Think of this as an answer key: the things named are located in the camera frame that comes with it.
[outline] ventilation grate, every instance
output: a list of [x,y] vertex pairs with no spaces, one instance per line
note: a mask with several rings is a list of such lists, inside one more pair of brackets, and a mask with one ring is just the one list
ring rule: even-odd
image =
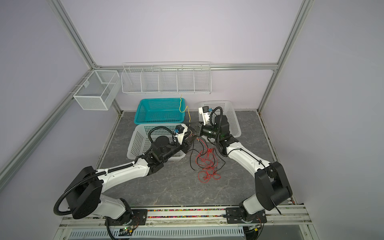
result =
[[[119,229],[112,230],[116,238],[202,238],[202,237],[239,237],[244,236],[243,227],[159,227],[138,228],[131,237],[118,236]],[[70,239],[109,239],[106,229],[73,229]]]

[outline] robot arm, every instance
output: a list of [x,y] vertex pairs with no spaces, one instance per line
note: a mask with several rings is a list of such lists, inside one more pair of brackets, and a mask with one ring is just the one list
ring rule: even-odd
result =
[[[213,123],[211,117],[216,110],[220,110],[220,115],[215,117],[213,126],[208,125],[209,122]],[[186,153],[199,136],[214,138],[214,144],[220,154],[234,159],[254,176],[256,193],[239,204],[241,218],[244,221],[253,219],[258,211],[273,209],[292,196],[291,187],[281,164],[270,163],[256,156],[234,138],[229,132],[229,123],[227,117],[222,114],[221,107],[212,111],[206,106],[200,108],[199,113],[203,114],[204,121],[191,123],[189,127],[180,124],[173,132],[166,127],[152,129],[148,133],[150,149],[138,156],[135,161],[108,169],[84,168],[56,202],[54,213],[72,214],[75,219],[89,214],[107,216],[115,219],[120,225],[130,222],[132,210],[129,204],[124,199],[113,199],[102,193],[120,183],[157,172],[177,152]],[[160,136],[153,141],[151,133],[159,128],[169,131],[174,141],[170,142],[166,136]],[[58,210],[64,198],[70,211]]]
[[[220,110],[220,115],[215,117],[215,123],[210,126],[207,123],[212,124],[211,118],[216,110]],[[237,161],[255,178],[256,193],[239,204],[243,220],[252,219],[253,214],[263,209],[271,210],[292,196],[283,166],[278,162],[270,163],[258,157],[234,138],[230,134],[229,123],[221,107],[212,111],[205,106],[199,108],[199,113],[203,115],[204,121],[191,124],[192,133],[214,138],[214,144],[223,156]]]
[[[166,136],[160,136],[155,141],[151,133],[157,129],[165,129],[172,134],[174,141]],[[124,199],[113,199],[102,193],[120,183],[137,177],[145,177],[160,170],[170,157],[179,151],[187,152],[196,139],[185,124],[180,124],[175,131],[164,126],[149,131],[150,149],[137,156],[135,161],[107,169],[94,170],[86,167],[76,176],[64,194],[56,202],[53,212],[56,215],[72,214],[80,219],[89,214],[101,215],[117,220],[120,225],[128,223],[132,218],[132,210]],[[60,211],[59,205],[67,200],[70,211]]]

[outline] yellow wire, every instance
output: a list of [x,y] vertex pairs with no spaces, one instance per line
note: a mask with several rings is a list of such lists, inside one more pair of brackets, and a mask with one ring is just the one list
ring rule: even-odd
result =
[[185,113],[185,111],[187,110],[187,108],[188,108],[188,115],[189,115],[189,122],[191,122],[191,114],[189,114],[189,107],[188,106],[186,106],[185,107],[185,109],[184,109],[184,111],[181,111],[181,101],[182,101],[182,99],[181,99],[181,96],[180,96],[180,107],[179,107],[179,111],[181,112],[181,113]]

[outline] mounting plate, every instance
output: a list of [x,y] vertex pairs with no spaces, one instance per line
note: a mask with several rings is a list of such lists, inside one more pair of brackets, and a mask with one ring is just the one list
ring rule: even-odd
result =
[[[145,222],[147,220],[147,209],[134,209],[132,210],[133,216],[132,221],[128,223],[127,225],[137,225],[137,222],[139,221],[139,225],[145,225]],[[109,218],[108,224],[110,226],[121,226],[121,223],[119,221],[116,221],[114,219]]]
[[[225,212],[226,212],[226,215],[229,215],[235,218],[241,218],[239,207],[227,207],[225,209]],[[261,210],[255,213],[255,215],[256,215],[255,218],[251,222],[247,222],[247,223],[260,223],[259,219],[261,220],[261,223],[266,223],[265,210]],[[244,223],[243,220],[235,219],[235,218],[227,217],[227,223]]]

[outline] wire basket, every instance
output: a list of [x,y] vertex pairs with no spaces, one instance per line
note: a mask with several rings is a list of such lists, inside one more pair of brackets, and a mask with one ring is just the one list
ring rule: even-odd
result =
[[108,110],[120,90],[121,78],[114,70],[94,70],[73,97],[84,110]]
[[[206,102],[200,102],[199,107],[208,106],[209,108],[215,109],[216,107],[222,107],[223,108],[223,115],[225,115],[228,119],[229,123],[229,131],[232,134],[233,137],[240,137],[241,136],[241,130],[239,121],[237,120],[235,109],[233,108],[233,105],[230,101],[206,101]],[[215,123],[215,115],[212,117],[212,122]],[[199,121],[203,121],[203,117],[201,114],[199,114]]]
[[[134,160],[136,156],[145,153],[150,147],[151,142],[148,139],[148,132],[154,127],[164,126],[169,128],[171,131],[176,129],[179,123],[158,123],[158,124],[140,124],[137,125],[135,131],[132,134],[131,141],[129,142],[127,157],[128,159]],[[169,141],[172,141],[172,135],[165,129],[157,129],[153,131],[151,137],[153,141],[159,136],[167,136]],[[169,158],[169,160],[180,160],[185,157],[185,153],[179,151],[175,155]]]
[[138,93],[211,93],[209,65],[139,67],[126,65],[121,74],[122,91]]

